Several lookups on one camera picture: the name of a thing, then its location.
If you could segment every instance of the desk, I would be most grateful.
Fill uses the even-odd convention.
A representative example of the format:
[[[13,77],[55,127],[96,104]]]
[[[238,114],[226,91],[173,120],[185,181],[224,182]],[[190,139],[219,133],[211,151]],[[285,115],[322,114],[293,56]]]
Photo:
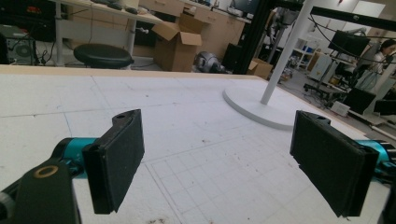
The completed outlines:
[[[162,20],[151,14],[134,15],[123,10],[116,10],[105,5],[95,4],[89,0],[50,0],[56,3],[56,49],[57,66],[64,66],[63,58],[63,38],[71,38],[88,41],[92,38],[94,43],[106,43],[109,45],[119,45],[126,43],[128,52],[132,55],[134,50],[134,33],[136,21],[158,23]],[[76,7],[85,7],[90,10],[98,10],[106,13],[122,16],[130,19],[128,31],[120,31],[105,27],[93,26],[75,21],[63,20],[61,16],[61,4]]]
[[[61,139],[101,136],[112,116],[142,109],[146,154],[119,212],[94,215],[87,181],[74,180],[84,224],[375,224],[388,198],[373,182],[361,217],[337,218],[290,155],[292,133],[247,119],[223,100],[232,85],[265,89],[258,77],[0,65],[0,83],[0,189]],[[281,89],[273,97],[363,138]]]

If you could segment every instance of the gray floor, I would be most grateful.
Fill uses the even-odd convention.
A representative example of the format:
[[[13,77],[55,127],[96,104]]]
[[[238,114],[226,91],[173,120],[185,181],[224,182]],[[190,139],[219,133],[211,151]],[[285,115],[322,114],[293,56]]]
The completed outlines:
[[[36,47],[38,58],[42,58],[44,59],[44,61],[46,61],[45,66],[54,66],[56,60],[56,47],[53,47],[51,43],[46,42],[37,42]],[[86,67],[83,63],[76,60],[76,58],[73,56],[73,50],[71,49],[70,44],[67,41],[64,42],[64,65],[66,67]],[[162,69],[154,63],[152,58],[146,57],[134,57],[134,64],[131,66],[131,70],[162,71]],[[368,138],[384,140],[396,146],[396,141],[385,136],[384,134],[373,130],[366,122],[355,119],[349,115],[343,117],[337,115],[336,113],[333,113],[328,105],[326,105],[326,102],[321,100],[321,98],[315,91],[305,91],[305,83],[317,86],[317,82],[307,77],[308,73],[305,70],[292,69],[292,73],[293,75],[291,79],[289,79],[288,81],[280,81],[277,86],[305,100],[309,104],[315,105],[317,108],[320,108],[325,112],[336,116],[343,122],[361,130],[362,132],[366,133],[366,136]],[[390,130],[390,132],[392,134],[394,132],[394,135],[396,135],[395,130]]]

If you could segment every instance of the person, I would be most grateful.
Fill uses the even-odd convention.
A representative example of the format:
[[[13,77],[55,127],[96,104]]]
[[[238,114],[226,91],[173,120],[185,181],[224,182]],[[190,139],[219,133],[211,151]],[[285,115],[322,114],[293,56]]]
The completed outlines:
[[[374,63],[372,64],[371,70],[378,74],[384,72],[384,62],[388,55],[390,55],[396,49],[396,41],[394,39],[388,39],[381,44],[379,52],[374,56]]]

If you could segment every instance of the desk leg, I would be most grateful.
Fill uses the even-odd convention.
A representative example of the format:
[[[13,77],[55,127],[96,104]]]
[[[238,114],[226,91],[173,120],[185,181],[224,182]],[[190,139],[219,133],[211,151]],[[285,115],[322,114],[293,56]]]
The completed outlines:
[[[56,2],[56,16],[55,16],[55,26],[56,26],[56,66],[64,66],[64,42],[61,30],[62,22],[62,11],[61,3]]]
[[[134,57],[134,35],[136,34],[136,20],[131,20],[128,34],[128,52]]]

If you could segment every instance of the round white base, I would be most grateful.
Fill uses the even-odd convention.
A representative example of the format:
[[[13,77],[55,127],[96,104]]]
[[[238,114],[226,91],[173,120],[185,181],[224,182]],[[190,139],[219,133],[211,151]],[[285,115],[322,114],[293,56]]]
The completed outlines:
[[[295,108],[293,99],[285,95],[272,96],[268,105],[261,103],[264,91],[244,87],[229,87],[224,90],[225,101],[236,111],[260,124],[279,130],[292,131]]]

